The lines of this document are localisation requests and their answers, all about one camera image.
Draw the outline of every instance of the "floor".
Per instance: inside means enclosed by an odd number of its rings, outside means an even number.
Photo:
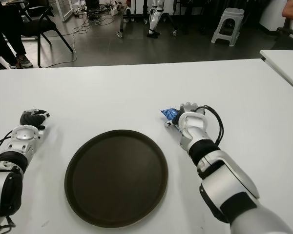
[[[71,16],[65,23],[60,20],[56,6],[53,6],[56,23],[59,31],[64,34],[74,32],[86,20]],[[273,36],[264,34],[259,29],[242,28],[240,37],[234,47],[229,47],[226,41],[217,41],[212,44],[211,38],[214,29],[208,29],[206,35],[198,32],[198,25],[189,27],[189,34],[184,35],[178,31],[177,36],[172,35],[172,27],[167,20],[160,21],[157,31],[162,34],[158,39],[147,38],[148,25],[143,21],[130,22],[124,25],[124,37],[118,38],[120,15],[106,16],[102,24],[105,26],[90,26],[84,34],[75,34],[75,50],[72,54],[54,31],[46,35],[52,47],[42,38],[41,66],[47,67],[55,63],[62,63],[53,67],[74,66],[103,66],[128,65],[146,63],[193,62],[224,59],[255,59],[261,58],[260,50],[270,49],[274,44]],[[73,45],[72,35],[65,36],[70,45]],[[27,57],[37,66],[37,41],[24,40]]]

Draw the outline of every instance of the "white desk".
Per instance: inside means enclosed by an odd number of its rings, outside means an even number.
[[[293,50],[262,50],[266,63],[293,86]]]
[[[0,138],[17,126],[23,110],[51,114],[46,139],[25,174],[13,234],[230,233],[203,202],[179,133],[164,127],[160,110],[186,101],[218,112],[225,127],[220,147],[254,180],[261,202],[293,229],[293,88],[262,60],[251,59],[0,71]],[[211,115],[208,120],[208,133],[216,138],[217,121]],[[63,183],[75,152],[113,129],[152,138],[166,156],[169,179],[162,203],[149,216],[103,229],[73,213]]]

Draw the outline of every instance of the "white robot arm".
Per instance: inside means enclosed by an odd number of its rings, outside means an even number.
[[[0,140],[0,146],[5,139],[11,138],[7,147],[0,153],[0,231],[15,224],[10,215],[13,215],[21,206],[22,179],[38,144],[42,141],[42,123],[50,114],[43,110],[32,109],[23,112],[20,126],[9,132]],[[1,226],[4,219],[8,225]]]
[[[198,175],[203,180],[200,193],[213,215],[229,223],[232,234],[293,234],[279,216],[260,204],[253,181],[227,153],[220,150],[219,141],[216,144],[208,136],[205,110],[212,111],[219,118],[208,106],[186,103],[166,126],[178,125],[182,133],[180,145],[197,166]]]

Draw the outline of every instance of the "round tray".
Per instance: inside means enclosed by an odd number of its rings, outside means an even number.
[[[103,133],[73,156],[65,193],[84,221],[124,227],[149,214],[162,199],[168,179],[166,159],[147,136],[129,130]]]

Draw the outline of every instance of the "stool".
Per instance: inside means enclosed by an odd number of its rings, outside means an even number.
[[[244,10],[238,8],[227,8],[221,16],[220,22],[218,24],[216,31],[214,32],[214,36],[211,42],[215,43],[217,39],[224,39],[230,41],[229,46],[234,46],[240,35],[240,27],[243,16]],[[224,22],[228,19],[232,19],[235,22],[233,33],[231,36],[220,34],[220,30],[222,29]]]

